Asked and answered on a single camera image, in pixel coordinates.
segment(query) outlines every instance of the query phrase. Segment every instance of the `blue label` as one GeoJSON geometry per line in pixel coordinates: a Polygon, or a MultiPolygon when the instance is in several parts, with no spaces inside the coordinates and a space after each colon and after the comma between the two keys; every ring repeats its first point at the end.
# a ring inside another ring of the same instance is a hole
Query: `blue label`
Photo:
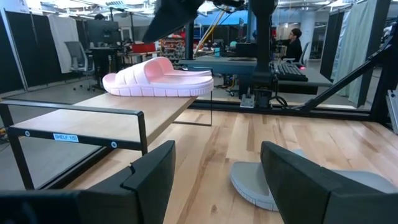
{"type": "Polygon", "coordinates": [[[53,134],[56,141],[79,142],[76,135],[73,134],[53,134]]]}

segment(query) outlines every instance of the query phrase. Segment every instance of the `wooden floor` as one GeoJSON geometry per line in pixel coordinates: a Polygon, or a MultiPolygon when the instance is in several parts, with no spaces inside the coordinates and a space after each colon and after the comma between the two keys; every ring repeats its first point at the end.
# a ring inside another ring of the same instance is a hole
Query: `wooden floor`
{"type": "MultiPolygon", "coordinates": [[[[398,137],[376,123],[214,112],[213,127],[172,124],[150,149],[177,143],[175,178],[164,223],[283,223],[277,212],[256,208],[233,188],[235,161],[259,161],[272,141],[330,169],[368,170],[398,185],[398,137]]],[[[207,122],[209,111],[188,110],[180,121],[207,122]]],[[[69,188],[87,188],[117,172],[139,153],[117,150],[69,188]]]]}

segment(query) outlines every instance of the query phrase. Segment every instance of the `keyboard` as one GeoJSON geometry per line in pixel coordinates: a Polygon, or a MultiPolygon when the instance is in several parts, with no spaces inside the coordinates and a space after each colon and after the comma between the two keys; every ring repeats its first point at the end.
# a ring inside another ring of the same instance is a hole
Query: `keyboard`
{"type": "Polygon", "coordinates": [[[300,69],[291,63],[282,63],[275,66],[275,72],[279,80],[308,82],[308,78],[300,69]]]}

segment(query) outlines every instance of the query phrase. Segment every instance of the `shelf label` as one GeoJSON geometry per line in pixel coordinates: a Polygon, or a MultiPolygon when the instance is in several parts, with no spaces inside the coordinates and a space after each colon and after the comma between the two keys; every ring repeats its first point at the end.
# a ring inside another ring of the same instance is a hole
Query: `shelf label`
{"type": "Polygon", "coordinates": [[[73,134],[56,134],[53,133],[54,140],[56,141],[68,141],[68,142],[79,142],[79,139],[76,135],[73,134]]]}

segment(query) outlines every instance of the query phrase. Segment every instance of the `pink slide sandal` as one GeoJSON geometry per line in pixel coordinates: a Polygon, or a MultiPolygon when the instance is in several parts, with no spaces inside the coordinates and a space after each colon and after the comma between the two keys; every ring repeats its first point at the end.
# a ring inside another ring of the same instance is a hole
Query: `pink slide sandal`
{"type": "Polygon", "coordinates": [[[162,67],[164,75],[172,75],[172,76],[211,76],[211,71],[200,71],[200,72],[193,72],[193,71],[181,71],[181,70],[175,70],[173,67],[173,64],[168,58],[165,57],[156,57],[152,58],[150,60],[155,60],[156,62],[159,63],[159,65],[162,67]]]}
{"type": "Polygon", "coordinates": [[[160,63],[153,59],[106,75],[103,85],[107,92],[118,96],[199,96],[214,87],[211,73],[209,76],[166,75],[160,63]]]}

